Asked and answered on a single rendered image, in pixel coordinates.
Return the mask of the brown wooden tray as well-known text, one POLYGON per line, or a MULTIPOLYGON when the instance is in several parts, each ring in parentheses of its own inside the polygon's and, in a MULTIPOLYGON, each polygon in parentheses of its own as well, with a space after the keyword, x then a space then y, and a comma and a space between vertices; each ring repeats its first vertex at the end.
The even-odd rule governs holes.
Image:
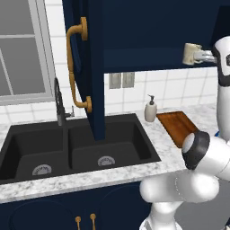
POLYGON ((178 148, 182 147, 186 136, 198 130, 183 111, 157 113, 156 117, 178 148))

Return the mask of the navy wall cabinet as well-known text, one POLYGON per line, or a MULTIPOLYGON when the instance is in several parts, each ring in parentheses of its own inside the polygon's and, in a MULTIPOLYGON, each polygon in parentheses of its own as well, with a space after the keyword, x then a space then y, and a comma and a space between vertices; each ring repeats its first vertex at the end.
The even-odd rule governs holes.
POLYGON ((184 45, 211 49, 221 5, 230 0, 103 0, 104 71, 184 68, 184 45))

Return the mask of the grey wall socket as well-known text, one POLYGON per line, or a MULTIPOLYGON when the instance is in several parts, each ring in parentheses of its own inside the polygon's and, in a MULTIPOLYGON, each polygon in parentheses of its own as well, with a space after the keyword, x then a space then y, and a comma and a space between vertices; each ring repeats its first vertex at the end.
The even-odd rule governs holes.
POLYGON ((125 72, 123 74, 123 88, 132 88, 135 83, 135 73, 134 72, 125 72))
POLYGON ((109 77, 109 88, 119 89, 121 87, 121 73, 110 73, 109 77))

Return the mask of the grey appliance front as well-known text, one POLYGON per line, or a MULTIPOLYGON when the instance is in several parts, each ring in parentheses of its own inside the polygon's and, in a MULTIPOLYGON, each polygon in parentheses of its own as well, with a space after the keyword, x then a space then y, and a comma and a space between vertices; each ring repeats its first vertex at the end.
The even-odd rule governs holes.
POLYGON ((222 230, 230 218, 230 182, 219 182, 219 193, 208 202, 184 202, 175 214, 182 230, 222 230))

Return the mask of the cream soap dispenser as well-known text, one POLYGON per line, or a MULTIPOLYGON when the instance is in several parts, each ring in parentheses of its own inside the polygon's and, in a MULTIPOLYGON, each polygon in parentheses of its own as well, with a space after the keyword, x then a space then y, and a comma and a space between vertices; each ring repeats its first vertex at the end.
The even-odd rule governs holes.
POLYGON ((153 95, 149 95, 150 102, 148 102, 145 106, 145 121, 154 122, 156 113, 157 113, 157 105, 155 103, 155 97, 153 95))

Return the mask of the dark grey sink tap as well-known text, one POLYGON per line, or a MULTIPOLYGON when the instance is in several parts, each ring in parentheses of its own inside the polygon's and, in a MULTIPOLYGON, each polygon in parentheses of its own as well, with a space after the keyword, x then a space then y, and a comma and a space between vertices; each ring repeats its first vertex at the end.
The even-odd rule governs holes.
POLYGON ((62 93, 60 91, 58 79, 54 79, 54 95, 56 102, 56 110, 57 110, 57 123, 59 126, 64 126, 66 124, 67 118, 73 118, 75 113, 71 111, 70 113, 66 113, 63 100, 62 93))

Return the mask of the navy base cupboard door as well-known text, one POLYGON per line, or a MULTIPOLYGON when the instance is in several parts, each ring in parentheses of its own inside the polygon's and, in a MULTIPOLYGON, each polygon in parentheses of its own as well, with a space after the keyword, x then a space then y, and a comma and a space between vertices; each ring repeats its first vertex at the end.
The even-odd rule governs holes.
POLYGON ((87 191, 86 210, 94 213, 96 230, 139 230, 151 205, 140 196, 140 182, 87 191))
POLYGON ((0 204, 0 230, 86 230, 84 202, 75 192, 0 204))

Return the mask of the cream mug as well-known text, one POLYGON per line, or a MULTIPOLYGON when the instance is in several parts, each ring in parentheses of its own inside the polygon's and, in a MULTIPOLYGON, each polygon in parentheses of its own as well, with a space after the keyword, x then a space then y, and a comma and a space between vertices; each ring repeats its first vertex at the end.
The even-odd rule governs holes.
POLYGON ((184 45, 182 63, 185 65, 193 66, 194 64, 199 64, 200 60, 194 57, 196 52, 201 51, 202 46, 193 43, 186 43, 184 45))

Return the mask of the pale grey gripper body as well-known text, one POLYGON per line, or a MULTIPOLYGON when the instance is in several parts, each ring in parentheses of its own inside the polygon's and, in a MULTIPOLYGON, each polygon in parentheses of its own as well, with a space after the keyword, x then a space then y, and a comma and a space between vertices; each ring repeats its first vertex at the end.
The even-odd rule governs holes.
POLYGON ((213 56, 211 50, 199 50, 193 54, 194 62, 199 64, 203 62, 216 63, 217 59, 213 56))

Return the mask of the black double sink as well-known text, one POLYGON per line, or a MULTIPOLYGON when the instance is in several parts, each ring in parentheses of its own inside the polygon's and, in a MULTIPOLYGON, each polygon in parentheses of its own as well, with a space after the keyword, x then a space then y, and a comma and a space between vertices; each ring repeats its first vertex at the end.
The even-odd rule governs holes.
POLYGON ((159 161, 134 113, 106 117, 98 141, 87 119, 14 125, 0 151, 0 185, 159 161))

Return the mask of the white framed window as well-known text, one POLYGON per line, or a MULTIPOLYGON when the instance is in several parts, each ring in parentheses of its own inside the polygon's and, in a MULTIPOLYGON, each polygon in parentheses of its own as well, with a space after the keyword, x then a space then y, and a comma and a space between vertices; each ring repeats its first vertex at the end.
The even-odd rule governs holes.
POLYGON ((0 105, 54 100, 44 0, 0 0, 0 105))

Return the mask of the navy cabinet door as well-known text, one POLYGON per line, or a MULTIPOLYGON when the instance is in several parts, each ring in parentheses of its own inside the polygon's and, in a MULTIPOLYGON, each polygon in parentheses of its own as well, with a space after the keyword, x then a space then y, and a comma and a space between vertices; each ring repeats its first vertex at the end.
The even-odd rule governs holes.
POLYGON ((221 5, 218 10, 210 46, 213 46, 218 40, 226 36, 230 36, 230 5, 221 5))
POLYGON ((62 4, 66 33, 82 17, 87 20, 88 40, 82 41, 80 34, 71 36, 75 95, 79 102, 91 97, 93 111, 85 112, 94 139, 102 140, 105 138, 102 0, 62 0, 62 4))

